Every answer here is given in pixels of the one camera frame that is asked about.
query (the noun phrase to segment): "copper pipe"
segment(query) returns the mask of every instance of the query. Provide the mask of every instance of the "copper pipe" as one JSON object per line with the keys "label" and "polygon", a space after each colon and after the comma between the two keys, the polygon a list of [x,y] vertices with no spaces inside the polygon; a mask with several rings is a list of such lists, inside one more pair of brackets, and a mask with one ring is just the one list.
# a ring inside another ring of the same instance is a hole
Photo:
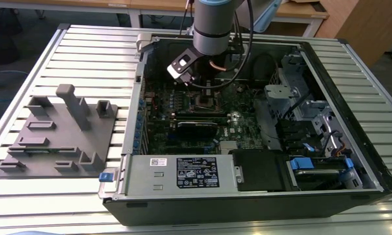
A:
{"label": "copper pipe", "polygon": [[209,60],[209,65],[212,66],[212,68],[215,68],[219,71],[223,71],[223,72],[227,71],[227,69],[224,67],[217,66],[212,60]]}

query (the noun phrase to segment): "warning label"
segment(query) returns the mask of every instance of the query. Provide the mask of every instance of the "warning label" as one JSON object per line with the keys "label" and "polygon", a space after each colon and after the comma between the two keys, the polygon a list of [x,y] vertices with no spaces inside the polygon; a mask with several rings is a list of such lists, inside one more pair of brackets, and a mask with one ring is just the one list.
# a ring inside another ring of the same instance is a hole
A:
{"label": "warning label", "polygon": [[179,188],[216,188],[219,186],[216,158],[177,158]]}

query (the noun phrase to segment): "motherboard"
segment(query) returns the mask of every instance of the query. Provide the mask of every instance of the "motherboard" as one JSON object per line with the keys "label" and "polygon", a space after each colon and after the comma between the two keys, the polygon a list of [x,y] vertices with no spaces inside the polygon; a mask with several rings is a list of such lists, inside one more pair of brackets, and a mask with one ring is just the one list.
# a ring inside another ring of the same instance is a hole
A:
{"label": "motherboard", "polygon": [[205,95],[183,85],[149,81],[148,153],[228,154],[228,149],[264,148],[253,108],[260,93],[235,83]]}

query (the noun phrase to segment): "workbench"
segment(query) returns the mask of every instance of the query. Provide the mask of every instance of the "workbench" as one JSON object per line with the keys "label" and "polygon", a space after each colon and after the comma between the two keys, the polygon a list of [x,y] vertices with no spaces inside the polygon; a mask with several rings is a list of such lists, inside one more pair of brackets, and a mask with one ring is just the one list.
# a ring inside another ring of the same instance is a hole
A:
{"label": "workbench", "polygon": [[[88,104],[109,100],[120,107],[105,167],[119,167],[129,114],[136,38],[140,32],[177,34],[177,30],[71,25],[61,27],[44,50],[0,120],[0,162],[31,112],[32,95],[55,96],[61,83],[76,86]],[[256,35],[259,39],[309,42],[356,119],[392,173],[392,97],[348,44],[336,39]],[[0,234],[41,231],[59,234],[153,232],[156,234],[392,234],[392,200],[360,206],[332,216],[297,220],[124,227],[101,204],[97,178],[4,179],[0,177]],[[115,190],[107,184],[104,191]]]}
{"label": "workbench", "polygon": [[[183,17],[185,2],[185,0],[0,0],[0,7],[129,14],[132,27],[141,28],[143,15]],[[303,36],[313,37],[328,16],[327,12],[316,11],[308,3],[288,2],[280,6],[272,21],[307,24]]]}

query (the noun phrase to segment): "aluminum slotted table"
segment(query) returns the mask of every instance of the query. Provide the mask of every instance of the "aluminum slotted table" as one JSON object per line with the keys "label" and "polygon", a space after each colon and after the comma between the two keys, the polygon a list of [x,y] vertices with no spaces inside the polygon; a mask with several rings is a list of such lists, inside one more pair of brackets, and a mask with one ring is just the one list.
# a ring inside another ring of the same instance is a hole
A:
{"label": "aluminum slotted table", "polygon": [[[63,25],[0,120],[0,161],[6,156],[31,112],[24,105],[32,95],[49,95],[60,83],[76,86],[87,103],[108,99],[120,107],[105,167],[117,167],[131,103],[140,32],[175,34],[176,30],[128,29]],[[293,40],[296,37],[257,38]],[[341,95],[392,173],[392,97],[371,74],[349,45],[333,39],[308,41]],[[199,224],[191,226],[124,227],[97,197],[99,180],[0,178],[0,234],[41,231],[60,234],[392,234],[392,200],[356,207],[323,219]]]}

